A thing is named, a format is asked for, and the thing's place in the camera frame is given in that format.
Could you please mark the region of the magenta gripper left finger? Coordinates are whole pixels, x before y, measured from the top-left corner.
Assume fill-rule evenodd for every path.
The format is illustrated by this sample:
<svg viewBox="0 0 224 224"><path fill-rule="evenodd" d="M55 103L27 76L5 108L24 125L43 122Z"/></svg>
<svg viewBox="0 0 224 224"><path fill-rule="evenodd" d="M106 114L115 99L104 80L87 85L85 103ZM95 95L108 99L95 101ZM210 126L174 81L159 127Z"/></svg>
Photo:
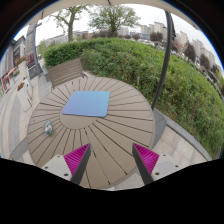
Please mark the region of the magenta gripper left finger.
<svg viewBox="0 0 224 224"><path fill-rule="evenodd" d="M90 155L90 144L86 144L65 156L57 154L43 165L42 169L79 185Z"/></svg>

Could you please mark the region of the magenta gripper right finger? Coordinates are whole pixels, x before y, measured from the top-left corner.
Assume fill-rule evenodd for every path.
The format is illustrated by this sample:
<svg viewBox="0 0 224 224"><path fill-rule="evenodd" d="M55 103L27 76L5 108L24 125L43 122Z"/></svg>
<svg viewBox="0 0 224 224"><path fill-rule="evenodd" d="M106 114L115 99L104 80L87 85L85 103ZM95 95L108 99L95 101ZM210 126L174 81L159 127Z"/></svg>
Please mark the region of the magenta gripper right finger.
<svg viewBox="0 0 224 224"><path fill-rule="evenodd" d="M145 185L182 169L168 154L159 155L136 143L132 145L132 153Z"/></svg>

